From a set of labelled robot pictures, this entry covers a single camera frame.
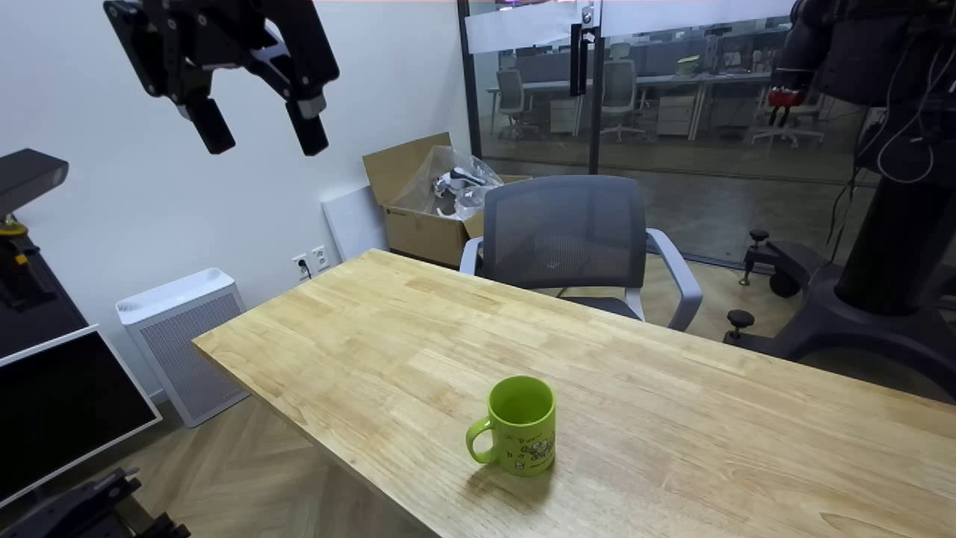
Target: glass wall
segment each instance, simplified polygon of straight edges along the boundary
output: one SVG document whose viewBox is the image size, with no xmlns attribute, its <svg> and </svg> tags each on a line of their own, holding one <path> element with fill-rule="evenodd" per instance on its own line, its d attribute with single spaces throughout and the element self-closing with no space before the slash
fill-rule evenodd
<svg viewBox="0 0 956 538">
<path fill-rule="evenodd" d="M 542 5 L 472 0 L 470 14 Z M 642 177 L 648 199 L 672 208 L 652 205 L 654 225 L 684 250 L 742 259 L 750 228 L 824 249 L 821 220 L 851 174 L 868 111 L 817 92 L 785 116 L 769 107 L 770 65 L 790 30 L 779 11 L 606 35 L 603 89 L 594 96 L 590 81 L 576 98 L 567 92 L 567 32 L 472 54 L 475 147 L 506 174 L 587 171 L 597 131 L 600 174 Z"/>
</svg>

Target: wooden table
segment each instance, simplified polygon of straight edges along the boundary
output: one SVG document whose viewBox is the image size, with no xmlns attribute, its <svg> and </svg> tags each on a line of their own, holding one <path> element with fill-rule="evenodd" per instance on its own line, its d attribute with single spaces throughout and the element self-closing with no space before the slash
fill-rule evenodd
<svg viewBox="0 0 956 538">
<path fill-rule="evenodd" d="M 396 255 L 197 347 L 439 536 L 956 536 L 956 410 Z M 511 374 L 554 383 L 560 464 L 472 464 Z"/>
</svg>

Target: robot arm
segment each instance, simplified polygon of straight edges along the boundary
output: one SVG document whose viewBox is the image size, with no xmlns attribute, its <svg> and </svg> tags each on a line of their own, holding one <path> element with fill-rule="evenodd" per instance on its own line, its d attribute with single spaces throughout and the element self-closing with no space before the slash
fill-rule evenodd
<svg viewBox="0 0 956 538">
<path fill-rule="evenodd" d="M 310 0 L 104 0 L 104 11 L 143 89 L 167 96 L 209 153 L 234 147 L 209 98 L 216 68 L 263 78 L 288 101 L 306 156 L 328 147 L 319 111 L 339 62 Z"/>
</svg>

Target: chair backrest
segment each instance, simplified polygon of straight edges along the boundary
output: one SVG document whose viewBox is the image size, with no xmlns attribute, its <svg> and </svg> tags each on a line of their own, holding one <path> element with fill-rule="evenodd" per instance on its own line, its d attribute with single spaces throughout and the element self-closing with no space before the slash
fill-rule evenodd
<svg viewBox="0 0 956 538">
<path fill-rule="evenodd" d="M 642 286 L 637 178 L 543 177 L 484 198 L 481 275 L 518 286 Z"/>
<path fill-rule="evenodd" d="M 522 114 L 527 111 L 527 87 L 518 68 L 500 71 L 500 111 Z"/>
<path fill-rule="evenodd" d="M 600 107 L 626 107 L 632 111 L 637 101 L 637 68 L 633 59 L 606 59 L 603 62 L 603 96 Z"/>
</svg>

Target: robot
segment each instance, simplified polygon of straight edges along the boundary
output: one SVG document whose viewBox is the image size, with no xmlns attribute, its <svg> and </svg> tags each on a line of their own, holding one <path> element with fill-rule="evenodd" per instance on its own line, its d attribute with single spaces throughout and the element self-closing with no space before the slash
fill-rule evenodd
<svg viewBox="0 0 956 538">
<path fill-rule="evenodd" d="M 733 311 L 727 341 L 782 358 L 818 350 L 871 350 L 905 362 L 956 397 L 956 335 L 942 270 L 956 237 L 956 9 L 953 0 L 799 0 L 796 30 L 775 68 L 770 101 L 785 107 L 821 92 L 885 107 L 857 141 L 856 168 L 881 177 L 863 231 L 836 265 L 811 249 L 754 231 L 748 275 L 775 270 L 778 296 L 805 289 L 799 317 L 778 337 L 744 335 Z"/>
<path fill-rule="evenodd" d="M 339 62 L 310 0 L 104 0 L 104 11 L 143 89 L 170 98 L 209 153 L 237 147 L 209 98 L 216 68 L 263 78 L 288 101 L 306 156 L 328 147 L 319 114 Z"/>
</svg>

